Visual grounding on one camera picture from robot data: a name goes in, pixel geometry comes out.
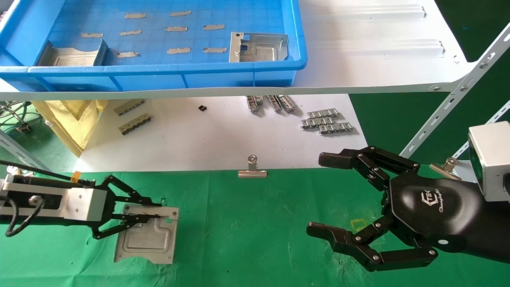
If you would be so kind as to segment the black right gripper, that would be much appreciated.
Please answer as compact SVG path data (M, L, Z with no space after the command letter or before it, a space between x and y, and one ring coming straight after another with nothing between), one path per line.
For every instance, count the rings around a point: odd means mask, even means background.
M485 201L475 183L421 177L417 162L375 146L343 149L339 154L323 152L318 163L354 169L378 191L388 189L393 216L385 215L358 233L316 222L306 227L308 236L326 240L333 252L351 256L367 271L426 267L438 257L432 247L451 253L483 252L479 220ZM390 180L386 171L399 176ZM392 229L412 248L377 252L370 247Z

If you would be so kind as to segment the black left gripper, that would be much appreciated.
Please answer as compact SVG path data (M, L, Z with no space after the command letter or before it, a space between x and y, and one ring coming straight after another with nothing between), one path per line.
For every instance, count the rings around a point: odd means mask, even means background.
M126 196L116 195L111 184ZM9 231L23 231L30 225L82 225L91 227L92 237L99 240L160 217L113 214L116 202L162 206L113 175L106 176L101 184L88 185L21 175L7 175L1 180L1 224L6 224ZM122 222L100 230L113 219Z

